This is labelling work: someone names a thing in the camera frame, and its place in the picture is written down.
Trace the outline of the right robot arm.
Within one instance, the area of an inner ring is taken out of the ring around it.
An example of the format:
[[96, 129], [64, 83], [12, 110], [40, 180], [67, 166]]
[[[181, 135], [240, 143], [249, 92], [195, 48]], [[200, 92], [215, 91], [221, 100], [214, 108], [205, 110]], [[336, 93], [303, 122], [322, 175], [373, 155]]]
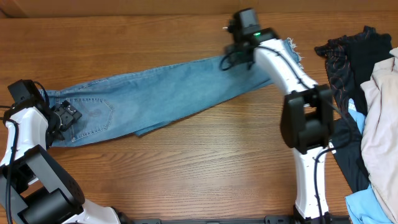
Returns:
[[334, 130], [330, 88], [299, 67], [276, 32], [261, 27], [253, 8], [234, 13], [225, 29], [233, 36], [225, 56], [228, 67], [256, 65], [284, 95], [280, 132], [294, 155], [297, 196], [292, 216], [267, 217], [265, 223], [331, 223], [324, 165]]

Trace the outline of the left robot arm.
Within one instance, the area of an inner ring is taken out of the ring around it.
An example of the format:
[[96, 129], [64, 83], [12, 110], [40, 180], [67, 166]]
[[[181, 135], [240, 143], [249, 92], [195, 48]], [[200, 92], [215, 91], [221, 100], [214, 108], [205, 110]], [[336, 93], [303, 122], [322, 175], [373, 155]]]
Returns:
[[47, 152], [81, 113], [67, 101], [50, 106], [39, 82], [19, 80], [8, 90], [14, 103], [1, 117], [8, 130], [1, 160], [1, 205], [8, 222], [132, 223], [125, 213], [85, 198], [76, 180]]

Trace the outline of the light blue denim jeans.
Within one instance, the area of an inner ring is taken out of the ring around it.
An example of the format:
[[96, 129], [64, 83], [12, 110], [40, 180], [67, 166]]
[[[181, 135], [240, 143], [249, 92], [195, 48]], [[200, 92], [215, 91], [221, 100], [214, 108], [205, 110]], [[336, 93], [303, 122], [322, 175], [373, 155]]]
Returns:
[[244, 64], [227, 71], [221, 57], [156, 67], [41, 91], [51, 106], [68, 101], [82, 117], [54, 146], [77, 147], [149, 133], [186, 116], [272, 83], [267, 72]]

